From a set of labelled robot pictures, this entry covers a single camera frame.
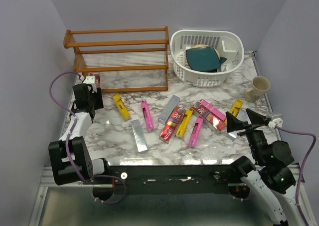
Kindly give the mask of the red 3D toothpaste box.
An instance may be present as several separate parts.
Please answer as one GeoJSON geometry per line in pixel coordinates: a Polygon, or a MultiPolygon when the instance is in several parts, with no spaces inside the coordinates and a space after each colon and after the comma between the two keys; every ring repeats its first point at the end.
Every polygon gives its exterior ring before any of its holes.
{"type": "Polygon", "coordinates": [[[95,76],[95,84],[97,86],[97,88],[101,87],[101,73],[100,72],[89,72],[90,76],[95,76]]]}
{"type": "Polygon", "coordinates": [[[184,115],[185,109],[180,106],[176,106],[169,116],[162,132],[160,133],[159,139],[169,144],[170,140],[176,134],[176,131],[181,124],[184,115]]]}
{"type": "Polygon", "coordinates": [[[215,116],[210,110],[208,110],[200,102],[195,102],[191,107],[193,114],[197,118],[203,119],[203,124],[215,133],[220,133],[226,127],[224,121],[215,116]]]}

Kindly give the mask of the large pink toothpaste box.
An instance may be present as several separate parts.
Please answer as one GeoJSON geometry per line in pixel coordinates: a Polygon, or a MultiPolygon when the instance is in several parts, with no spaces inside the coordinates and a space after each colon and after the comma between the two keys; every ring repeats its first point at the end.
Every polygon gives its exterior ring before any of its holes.
{"type": "Polygon", "coordinates": [[[219,111],[217,108],[215,108],[212,104],[208,103],[206,100],[201,99],[199,101],[204,107],[206,107],[213,115],[215,115],[218,119],[221,121],[226,120],[226,115],[219,111]]]}

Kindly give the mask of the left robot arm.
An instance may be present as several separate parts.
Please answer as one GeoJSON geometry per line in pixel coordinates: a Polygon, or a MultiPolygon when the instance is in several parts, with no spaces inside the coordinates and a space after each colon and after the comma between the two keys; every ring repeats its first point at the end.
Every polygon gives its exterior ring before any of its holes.
{"type": "Polygon", "coordinates": [[[104,158],[92,160],[85,143],[95,111],[104,107],[101,89],[92,83],[80,83],[73,86],[73,93],[75,100],[69,109],[68,128],[48,146],[54,181],[57,185],[86,183],[94,177],[104,184],[111,176],[108,163],[104,158]]]}

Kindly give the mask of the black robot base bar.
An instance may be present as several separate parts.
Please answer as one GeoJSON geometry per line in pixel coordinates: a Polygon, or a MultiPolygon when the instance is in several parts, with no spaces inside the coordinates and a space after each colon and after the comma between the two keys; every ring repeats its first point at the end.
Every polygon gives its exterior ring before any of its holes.
{"type": "Polygon", "coordinates": [[[109,203],[128,195],[226,194],[243,201],[253,195],[229,165],[109,166],[92,185],[95,199],[109,203]]]}

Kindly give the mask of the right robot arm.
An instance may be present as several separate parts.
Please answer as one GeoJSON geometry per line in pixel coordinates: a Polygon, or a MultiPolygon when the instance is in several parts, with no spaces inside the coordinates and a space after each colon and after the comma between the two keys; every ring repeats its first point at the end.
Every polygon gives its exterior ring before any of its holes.
{"type": "Polygon", "coordinates": [[[289,169],[295,160],[287,142],[277,140],[269,144],[260,127],[282,130],[280,115],[266,115],[246,109],[249,122],[226,112],[227,132],[246,136],[254,159],[242,156],[230,164],[229,176],[242,181],[264,206],[275,226],[313,226],[300,204],[302,172],[296,179],[289,169]]]}

